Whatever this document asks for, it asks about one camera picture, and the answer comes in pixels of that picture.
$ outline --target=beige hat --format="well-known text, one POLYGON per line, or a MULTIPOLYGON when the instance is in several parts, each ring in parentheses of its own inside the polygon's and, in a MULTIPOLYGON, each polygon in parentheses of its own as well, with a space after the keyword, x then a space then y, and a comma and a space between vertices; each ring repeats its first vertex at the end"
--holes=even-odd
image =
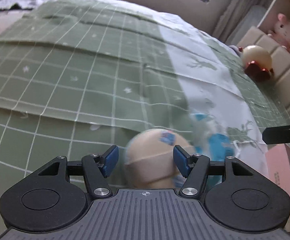
POLYGON ((175 145, 189 154, 195 151, 182 136, 169 130, 152 129, 134 137, 125 152, 129 183, 136 188, 175 188, 172 179, 179 174, 173 161, 175 145))

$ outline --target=metal screw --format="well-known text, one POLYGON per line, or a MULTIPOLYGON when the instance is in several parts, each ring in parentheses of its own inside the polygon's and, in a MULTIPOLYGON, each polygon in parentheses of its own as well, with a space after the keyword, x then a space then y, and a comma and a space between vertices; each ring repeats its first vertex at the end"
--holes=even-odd
POLYGON ((104 187, 99 187, 96 190, 94 190, 94 194, 97 196, 106 196, 107 194, 109 194, 109 190, 104 187))
POLYGON ((183 194, 187 195, 187 196, 193 196, 197 194, 197 189, 193 188, 193 187, 186 187, 183 188, 182 190, 183 194))

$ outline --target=bed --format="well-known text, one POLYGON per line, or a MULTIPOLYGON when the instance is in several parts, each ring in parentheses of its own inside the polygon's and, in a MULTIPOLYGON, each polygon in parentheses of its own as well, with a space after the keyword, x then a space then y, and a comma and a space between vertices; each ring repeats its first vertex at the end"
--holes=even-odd
MULTIPOLYGON (((142 131, 193 141, 190 114, 226 130, 267 175, 261 132, 290 124, 271 83, 256 86, 235 52, 180 17, 118 0, 3 0, 22 18, 0 33, 0 196, 58 155, 123 152, 142 131)), ((126 187, 123 158, 108 179, 126 187)), ((71 182, 84 188, 81 178, 71 182)), ((0 234, 5 226, 0 217, 0 234)))

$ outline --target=gray ribbed plate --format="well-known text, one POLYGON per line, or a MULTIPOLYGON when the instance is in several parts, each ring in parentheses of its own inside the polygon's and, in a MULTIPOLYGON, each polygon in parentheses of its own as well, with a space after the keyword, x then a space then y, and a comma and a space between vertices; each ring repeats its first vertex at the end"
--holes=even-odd
POLYGON ((231 231, 215 223, 196 200, 184 199, 171 189, 120 189, 109 199, 95 200, 77 223, 45 234, 10 229, 2 240, 290 240, 282 229, 262 234, 231 231))

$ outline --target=gray curtain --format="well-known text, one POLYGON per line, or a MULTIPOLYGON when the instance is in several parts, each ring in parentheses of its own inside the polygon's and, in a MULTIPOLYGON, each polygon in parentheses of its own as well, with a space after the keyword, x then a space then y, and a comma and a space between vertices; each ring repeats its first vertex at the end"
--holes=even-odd
POLYGON ((269 8, 273 0, 232 0, 220 17, 212 36, 225 42, 253 5, 269 8))

